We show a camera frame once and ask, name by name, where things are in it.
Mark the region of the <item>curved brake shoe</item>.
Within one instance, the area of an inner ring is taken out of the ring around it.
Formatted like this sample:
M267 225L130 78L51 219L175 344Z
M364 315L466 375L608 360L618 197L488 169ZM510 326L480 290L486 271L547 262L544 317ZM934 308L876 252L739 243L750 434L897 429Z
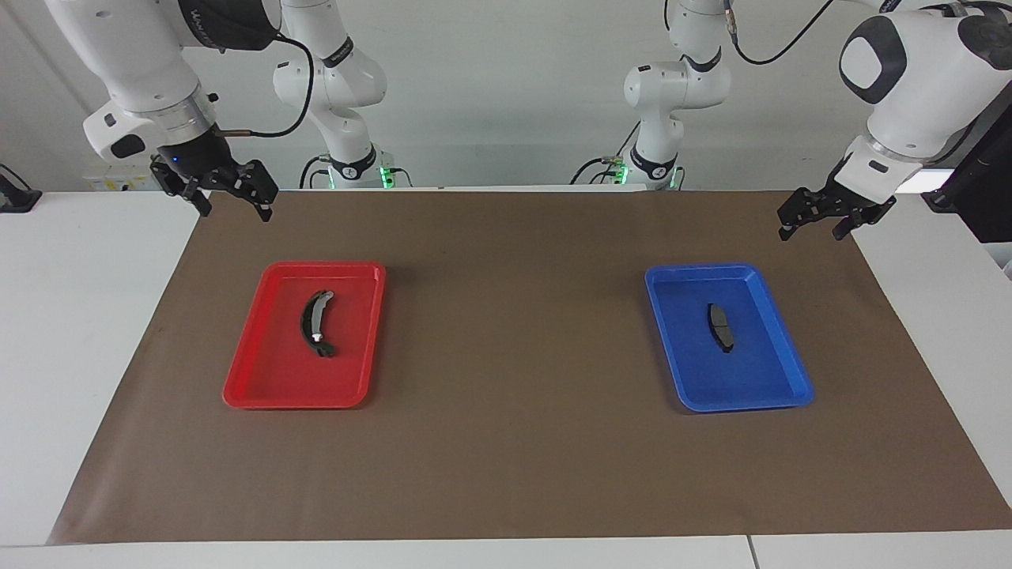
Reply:
M319 289L306 302L300 316L300 332L308 348L322 359L335 356L336 347L327 341L323 331L324 312L334 298L331 289Z

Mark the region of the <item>dark brake pad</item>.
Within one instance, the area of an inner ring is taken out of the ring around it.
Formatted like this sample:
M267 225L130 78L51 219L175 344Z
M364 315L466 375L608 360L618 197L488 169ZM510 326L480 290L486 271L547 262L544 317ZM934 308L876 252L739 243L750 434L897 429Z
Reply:
M731 330L729 318L726 311L716 303L709 303L706 307L706 317L708 317L708 328L711 331L719 349L723 353L733 352L736 346L736 337Z

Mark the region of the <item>black equipment stand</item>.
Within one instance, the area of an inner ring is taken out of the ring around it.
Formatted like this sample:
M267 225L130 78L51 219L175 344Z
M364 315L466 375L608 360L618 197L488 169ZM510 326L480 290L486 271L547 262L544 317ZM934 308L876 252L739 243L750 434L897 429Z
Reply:
M921 198L958 215L981 243L1012 243L1012 102L938 190Z

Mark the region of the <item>blue plastic tray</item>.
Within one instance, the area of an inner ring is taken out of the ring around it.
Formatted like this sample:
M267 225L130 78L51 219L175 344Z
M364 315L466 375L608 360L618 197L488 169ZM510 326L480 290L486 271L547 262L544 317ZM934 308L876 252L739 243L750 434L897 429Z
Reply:
M667 264L644 274L674 388L694 412L788 409L814 399L794 339L761 271L744 262ZM716 303L736 337L723 353L708 328Z

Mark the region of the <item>red plastic tray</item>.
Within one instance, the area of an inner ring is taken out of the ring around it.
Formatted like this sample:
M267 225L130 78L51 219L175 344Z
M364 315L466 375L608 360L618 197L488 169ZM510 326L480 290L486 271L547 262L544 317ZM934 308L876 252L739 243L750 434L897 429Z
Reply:
M276 262L264 270L242 329L223 399L248 410L351 409L364 402L375 367L387 281L377 262ZM322 359L300 332L319 289L334 298L323 331L336 354Z

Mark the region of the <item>black clamp device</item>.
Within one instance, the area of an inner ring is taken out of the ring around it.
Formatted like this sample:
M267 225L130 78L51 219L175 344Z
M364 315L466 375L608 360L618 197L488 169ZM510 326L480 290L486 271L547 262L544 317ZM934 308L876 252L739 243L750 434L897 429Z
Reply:
M0 162L0 213L27 213L40 199L35 190L12 168Z

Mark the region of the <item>brown table mat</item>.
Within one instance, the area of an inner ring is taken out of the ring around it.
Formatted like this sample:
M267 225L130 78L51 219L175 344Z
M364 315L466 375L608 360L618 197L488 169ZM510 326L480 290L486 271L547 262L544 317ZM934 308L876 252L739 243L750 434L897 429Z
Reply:
M1012 529L853 240L777 236L783 192L214 195L48 540L531 539ZM228 407L274 262L387 270L344 411ZM761 271L814 383L795 409L678 403L658 264Z

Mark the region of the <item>white wall socket box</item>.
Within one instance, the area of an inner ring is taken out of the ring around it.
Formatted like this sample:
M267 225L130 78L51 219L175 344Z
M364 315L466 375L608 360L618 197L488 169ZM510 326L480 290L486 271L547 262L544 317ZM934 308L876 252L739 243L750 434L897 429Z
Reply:
M160 192L147 163L138 160L119 164L94 161L81 173L82 179L93 191L107 192Z

